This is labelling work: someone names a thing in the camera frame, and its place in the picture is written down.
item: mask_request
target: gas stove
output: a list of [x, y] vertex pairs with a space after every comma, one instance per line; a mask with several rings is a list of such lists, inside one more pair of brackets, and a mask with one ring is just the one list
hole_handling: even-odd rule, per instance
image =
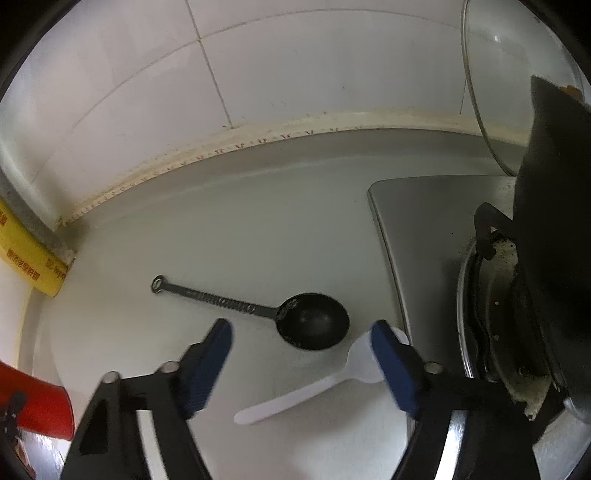
[[[486, 224], [491, 214], [511, 215], [514, 188], [504, 176], [415, 177], [374, 183], [369, 198], [411, 344], [452, 373], [502, 382], [527, 405], [541, 478], [564, 480], [591, 443], [591, 426], [564, 408], [540, 353], [514, 243]], [[490, 260], [476, 247], [477, 211]], [[462, 431], [462, 416], [454, 422], [450, 430]]]

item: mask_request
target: glass lid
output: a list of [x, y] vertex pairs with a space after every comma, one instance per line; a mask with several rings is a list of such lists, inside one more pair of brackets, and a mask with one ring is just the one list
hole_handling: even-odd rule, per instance
[[591, 87], [565, 46], [518, 0], [466, 0], [462, 14], [464, 103], [508, 175], [517, 175], [533, 123], [531, 76], [583, 102]]

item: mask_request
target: stove burner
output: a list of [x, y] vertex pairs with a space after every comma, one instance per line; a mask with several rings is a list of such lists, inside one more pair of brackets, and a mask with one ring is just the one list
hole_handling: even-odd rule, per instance
[[518, 368], [536, 377], [549, 375], [540, 325], [535, 317], [525, 274], [519, 264], [515, 266], [509, 294], [506, 324], [515, 335], [513, 351], [515, 359], [521, 364]]
[[[462, 318], [471, 338], [468, 356], [481, 378], [502, 381], [515, 401], [527, 404], [525, 413], [534, 420], [554, 390], [541, 332], [515, 244], [497, 232], [491, 246], [495, 253], [490, 260], [473, 246], [465, 269], [463, 288], [468, 294]], [[551, 403], [546, 421], [562, 410], [561, 402]]]

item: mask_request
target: ladle handle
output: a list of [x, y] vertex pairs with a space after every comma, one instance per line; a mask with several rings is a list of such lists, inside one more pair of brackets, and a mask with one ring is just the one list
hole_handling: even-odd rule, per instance
[[264, 305], [257, 305], [256, 303], [248, 303], [245, 301], [229, 299], [227, 297], [221, 297], [220, 295], [214, 295], [200, 290], [193, 290], [192, 288], [182, 287], [173, 283], [168, 283], [164, 277], [159, 276], [152, 282], [152, 291], [158, 293], [161, 290], [166, 290], [188, 299], [198, 300], [216, 307], [223, 307], [225, 309], [236, 310], [237, 312], [247, 313], [250, 315], [257, 315], [259, 317], [265, 317], [275, 320], [277, 316], [277, 309], [271, 307], [265, 307]]

